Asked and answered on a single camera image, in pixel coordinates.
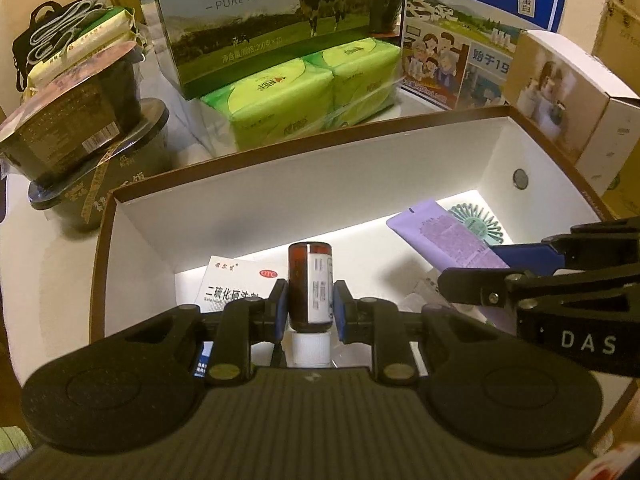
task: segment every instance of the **open box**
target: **open box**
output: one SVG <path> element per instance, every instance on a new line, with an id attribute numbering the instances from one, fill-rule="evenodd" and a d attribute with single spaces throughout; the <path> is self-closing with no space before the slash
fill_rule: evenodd
<path id="1" fill-rule="evenodd" d="M 514 186 L 516 170 L 528 176 L 524 190 Z M 445 205 L 489 208 L 514 243 L 611 219 L 577 170 L 511 107 L 290 140 L 115 190 L 98 239 L 90 339 L 192 302 L 212 254 L 286 264 L 288 244 L 311 238 L 332 244 L 334 280 L 346 280 L 355 298 L 401 301 L 430 266 L 385 219 L 449 197 Z M 602 421 L 635 383 L 597 377 Z"/>

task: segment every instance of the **black bag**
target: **black bag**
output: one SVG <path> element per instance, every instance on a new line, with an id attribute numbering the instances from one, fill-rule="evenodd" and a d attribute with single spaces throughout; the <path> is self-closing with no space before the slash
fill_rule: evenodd
<path id="1" fill-rule="evenodd" d="M 38 30 L 41 26 L 49 23 L 51 20 L 55 19 L 58 16 L 62 16 L 66 10 L 71 7 L 78 0 L 71 2 L 66 6 L 61 6 L 57 2 L 45 2 L 39 5 L 32 13 L 31 13 L 31 22 L 29 23 L 29 28 L 25 30 L 20 36 L 16 38 L 14 41 L 14 65 L 17 71 L 17 79 L 15 82 L 15 87 L 18 92 L 24 92 L 27 84 L 27 74 L 31 71 L 32 66 L 27 63 L 27 57 L 33 48 L 31 46 L 31 35 Z M 36 23 L 36 18 L 38 17 L 38 13 L 44 9 L 45 7 L 51 7 L 53 10 L 48 10 L 44 18 Z"/>

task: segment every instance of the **bottle label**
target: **bottle label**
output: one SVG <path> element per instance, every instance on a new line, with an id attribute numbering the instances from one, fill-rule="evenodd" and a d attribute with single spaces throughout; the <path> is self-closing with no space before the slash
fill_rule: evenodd
<path id="1" fill-rule="evenodd" d="M 306 258 L 306 319 L 309 323 L 327 323 L 334 318 L 334 268 L 328 254 L 309 253 Z"/>

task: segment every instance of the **silver screw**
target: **silver screw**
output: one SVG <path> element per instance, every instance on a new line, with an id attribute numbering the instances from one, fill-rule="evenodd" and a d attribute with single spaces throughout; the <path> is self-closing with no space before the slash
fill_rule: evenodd
<path id="1" fill-rule="evenodd" d="M 531 310 L 536 306 L 538 306 L 538 302 L 533 298 L 529 298 L 528 300 L 520 300 L 518 302 L 518 308 L 521 308 L 522 310 Z"/>
<path id="2" fill-rule="evenodd" d="M 392 381 L 406 381 L 415 374 L 415 368 L 405 363 L 393 363 L 385 366 L 384 374 Z"/>

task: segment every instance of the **product box with photo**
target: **product box with photo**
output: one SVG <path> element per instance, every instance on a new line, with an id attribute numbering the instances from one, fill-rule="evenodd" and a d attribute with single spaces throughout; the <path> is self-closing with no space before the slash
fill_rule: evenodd
<path id="1" fill-rule="evenodd" d="M 640 138 L 638 95 L 560 34 L 520 35 L 504 96 L 600 195 Z"/>
<path id="2" fill-rule="evenodd" d="M 187 98 L 367 35 L 369 0 L 142 0 L 164 75 Z"/>
<path id="3" fill-rule="evenodd" d="M 443 108 L 501 104 L 524 29 L 558 30 L 565 0 L 406 0 L 404 87 Z"/>

